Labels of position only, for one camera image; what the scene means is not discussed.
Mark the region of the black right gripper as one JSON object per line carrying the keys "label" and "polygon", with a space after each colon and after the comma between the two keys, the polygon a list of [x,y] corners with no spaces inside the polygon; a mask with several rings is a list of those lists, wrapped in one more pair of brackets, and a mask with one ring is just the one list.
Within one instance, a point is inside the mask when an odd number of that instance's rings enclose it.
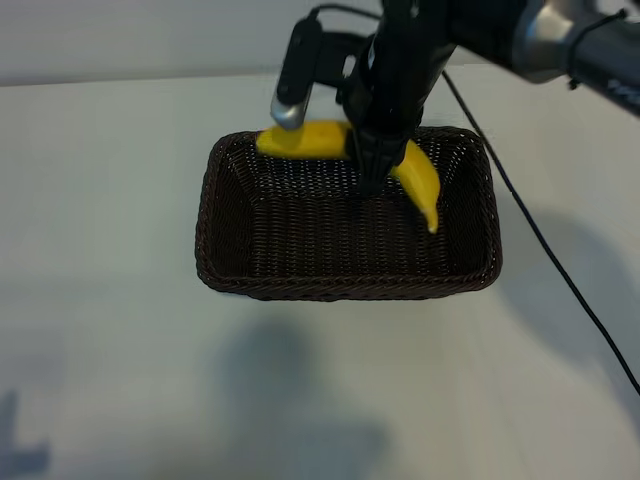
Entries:
{"label": "black right gripper", "polygon": [[410,135],[424,103],[456,48],[450,38],[446,1],[384,1],[377,31],[356,66],[356,79],[344,100],[356,127],[351,152],[358,188],[377,195],[394,167],[404,160]]}

